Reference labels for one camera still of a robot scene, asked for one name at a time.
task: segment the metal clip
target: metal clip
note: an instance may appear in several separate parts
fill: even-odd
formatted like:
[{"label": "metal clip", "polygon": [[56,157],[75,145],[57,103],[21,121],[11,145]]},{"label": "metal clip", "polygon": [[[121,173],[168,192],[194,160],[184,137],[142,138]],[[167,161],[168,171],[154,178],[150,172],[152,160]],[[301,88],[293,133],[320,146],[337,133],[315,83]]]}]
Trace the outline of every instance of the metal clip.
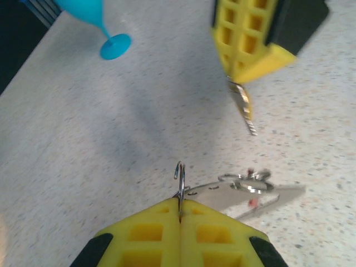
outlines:
[{"label": "metal clip", "polygon": [[268,170],[252,171],[247,176],[222,175],[219,176],[218,182],[186,190],[186,199],[195,200],[212,209],[221,211],[244,201],[276,194],[276,198],[273,200],[236,217],[237,220],[245,220],[277,209],[305,193],[305,186],[303,185],[276,186],[267,182],[270,176],[271,173]]}]

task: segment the keychain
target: keychain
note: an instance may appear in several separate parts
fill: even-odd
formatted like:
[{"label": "keychain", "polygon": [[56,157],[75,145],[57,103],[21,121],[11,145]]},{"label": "keychain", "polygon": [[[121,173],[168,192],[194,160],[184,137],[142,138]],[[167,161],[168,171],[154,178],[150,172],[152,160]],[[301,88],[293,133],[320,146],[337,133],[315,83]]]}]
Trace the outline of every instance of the keychain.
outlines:
[{"label": "keychain", "polygon": [[[219,176],[217,182],[211,182],[191,188],[185,186],[185,165],[178,162],[175,179],[180,171],[180,190],[173,197],[180,196],[180,211],[182,199],[194,200],[217,211],[226,210],[248,201],[249,211],[237,216],[237,220],[246,220],[251,217],[275,210],[288,202],[293,201],[305,193],[304,185],[274,185],[270,181],[271,172],[267,169],[255,172],[248,169],[247,175],[224,174]],[[276,197],[266,203],[260,203],[263,196]]]}]

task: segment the metal key ring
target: metal key ring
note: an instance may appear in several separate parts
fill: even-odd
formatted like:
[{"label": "metal key ring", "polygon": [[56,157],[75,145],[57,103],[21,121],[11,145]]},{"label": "metal key ring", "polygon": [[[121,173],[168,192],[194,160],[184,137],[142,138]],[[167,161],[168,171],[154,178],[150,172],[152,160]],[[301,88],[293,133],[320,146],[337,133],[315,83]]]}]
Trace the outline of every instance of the metal key ring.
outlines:
[{"label": "metal key ring", "polygon": [[184,191],[185,191],[185,164],[182,164],[181,161],[177,163],[176,170],[174,172],[174,179],[178,178],[178,173],[179,173],[178,209],[179,209],[179,217],[181,217],[183,200],[184,200]]},{"label": "metal key ring", "polygon": [[265,194],[265,193],[271,193],[274,190],[274,185],[266,182],[266,181],[260,181],[260,180],[251,180],[250,182],[261,184],[265,188],[261,188],[258,186],[253,186],[249,184],[245,184],[244,182],[249,182],[248,180],[245,181],[238,181],[238,182],[233,182],[230,187],[235,190],[240,190],[244,192],[249,192],[252,194]]},{"label": "metal key ring", "polygon": [[223,174],[217,177],[219,182],[238,182],[246,180],[247,177],[242,174]]}]

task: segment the dark edge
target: dark edge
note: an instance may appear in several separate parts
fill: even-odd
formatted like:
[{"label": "dark edge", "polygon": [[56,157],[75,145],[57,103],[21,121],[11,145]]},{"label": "dark edge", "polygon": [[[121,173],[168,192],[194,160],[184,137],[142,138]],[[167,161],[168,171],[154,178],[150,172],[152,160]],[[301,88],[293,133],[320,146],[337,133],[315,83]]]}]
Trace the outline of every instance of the dark edge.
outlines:
[{"label": "dark edge", "polygon": [[283,10],[283,6],[285,4],[289,4],[290,0],[278,0],[276,8],[274,9],[274,13],[273,13],[273,19],[271,22],[271,25],[269,27],[269,31],[268,34],[266,36],[266,40],[265,40],[265,45],[267,46],[273,39],[274,37],[274,33],[277,31],[278,26],[280,26],[280,23],[278,23],[280,21],[280,19],[283,21],[284,16],[286,14],[286,12],[281,13]]},{"label": "dark edge", "polygon": [[96,267],[112,239],[113,235],[109,233],[92,238],[70,267]]},{"label": "dark edge", "polygon": [[276,248],[268,241],[252,236],[250,242],[264,267],[288,267]]},{"label": "dark edge", "polygon": [[216,25],[216,14],[217,14],[217,5],[219,4],[219,0],[213,0],[213,10],[212,10],[212,18],[211,18],[211,28],[214,28]]}]

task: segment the speckled countertop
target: speckled countertop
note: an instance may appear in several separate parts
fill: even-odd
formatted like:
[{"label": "speckled countertop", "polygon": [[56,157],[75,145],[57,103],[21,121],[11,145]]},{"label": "speckled countertop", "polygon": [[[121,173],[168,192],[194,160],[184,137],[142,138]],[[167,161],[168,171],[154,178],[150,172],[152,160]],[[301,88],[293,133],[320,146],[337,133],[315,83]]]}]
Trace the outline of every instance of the speckled countertop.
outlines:
[{"label": "speckled countertop", "polygon": [[210,1],[107,1],[130,50],[63,14],[0,98],[0,266],[69,266],[99,229],[190,185],[270,168],[308,186],[246,221],[290,267],[356,266],[356,3],[333,11],[300,60],[248,85],[259,135],[226,91]]}]

